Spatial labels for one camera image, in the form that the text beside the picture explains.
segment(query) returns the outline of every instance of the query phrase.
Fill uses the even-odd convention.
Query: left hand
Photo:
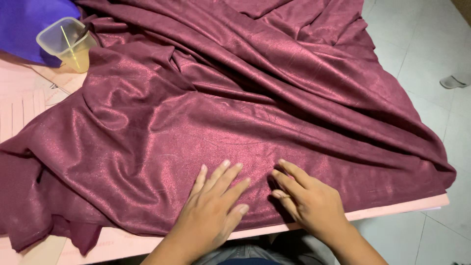
[[[247,204],[231,207],[250,184],[250,178],[246,178],[227,190],[242,170],[240,163],[232,168],[229,165],[229,160],[225,160],[208,180],[208,168],[201,167],[176,224],[146,260],[158,258],[160,264],[190,264],[227,240],[249,210]]]

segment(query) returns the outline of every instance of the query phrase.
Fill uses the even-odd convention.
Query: hand
[[[338,191],[309,176],[293,163],[283,159],[278,163],[294,180],[273,170],[273,177],[287,193],[273,190],[272,196],[280,200],[301,227],[325,244],[342,240],[353,226],[345,217]]]
[[[208,168],[201,167],[177,222],[146,258],[147,264],[157,257],[160,264],[190,264],[227,240],[249,210],[246,204],[231,207],[250,184],[250,178],[246,178],[227,190],[242,170],[240,163],[228,169],[229,165],[225,160],[208,180]]]

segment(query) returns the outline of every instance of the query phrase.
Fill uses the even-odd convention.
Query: fingernail
[[[283,194],[281,194],[279,190],[272,191],[271,195],[277,199],[280,199],[281,197],[283,197]]]
[[[249,211],[249,206],[247,204],[244,204],[240,207],[239,212],[242,215],[245,215]]]

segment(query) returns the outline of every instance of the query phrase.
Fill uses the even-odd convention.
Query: plastic container
[[[78,73],[90,66],[88,51],[97,42],[89,32],[77,41],[85,25],[73,17],[64,17],[45,28],[36,36],[37,43],[49,54],[57,56]]]

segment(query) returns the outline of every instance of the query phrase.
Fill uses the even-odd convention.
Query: maroon fabric
[[[80,224],[165,235],[201,164],[226,158],[244,164],[236,182],[252,178],[238,230],[290,221],[268,199],[280,157],[336,188],[347,212],[455,179],[378,63],[361,0],[76,2],[98,14],[103,46],[83,87],[0,145],[0,231],[16,250]]]

